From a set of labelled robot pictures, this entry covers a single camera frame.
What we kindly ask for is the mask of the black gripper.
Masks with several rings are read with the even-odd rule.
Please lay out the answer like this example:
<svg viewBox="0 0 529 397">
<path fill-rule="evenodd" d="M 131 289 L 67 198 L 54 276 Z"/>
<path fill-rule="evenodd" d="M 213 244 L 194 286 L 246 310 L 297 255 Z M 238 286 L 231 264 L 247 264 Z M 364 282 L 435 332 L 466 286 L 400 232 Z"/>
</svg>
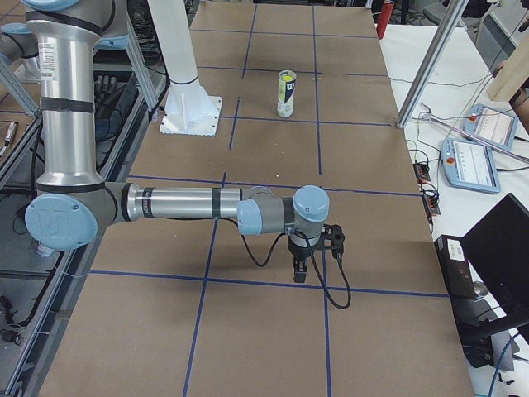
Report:
<svg viewBox="0 0 529 397">
<path fill-rule="evenodd" d="M 316 242 L 312 246 L 307 246 L 306 242 L 302 242 L 298 245 L 294 240 L 288 240 L 288 249 L 293 255 L 293 282 L 304 283 L 307 277 L 306 262 L 307 258 L 312 256 L 315 251 L 322 248 L 320 242 Z"/>
</svg>

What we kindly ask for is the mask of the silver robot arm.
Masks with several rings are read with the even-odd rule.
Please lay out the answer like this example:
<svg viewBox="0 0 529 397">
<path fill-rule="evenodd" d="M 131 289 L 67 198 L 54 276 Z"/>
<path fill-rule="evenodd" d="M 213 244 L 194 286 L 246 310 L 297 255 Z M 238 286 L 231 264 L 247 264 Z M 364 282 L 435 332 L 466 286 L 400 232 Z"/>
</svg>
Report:
<svg viewBox="0 0 529 397">
<path fill-rule="evenodd" d="M 224 219 L 242 236 L 288 237 L 294 281 L 327 249 L 330 199 L 313 185 L 280 198 L 268 189 L 156 188 L 107 182 L 96 167 L 93 54 L 104 39 L 126 33 L 123 1 L 28 1 L 41 72 L 45 170 L 26 209 L 29 233 L 56 251 L 89 244 L 108 227 L 140 218 Z"/>
</svg>

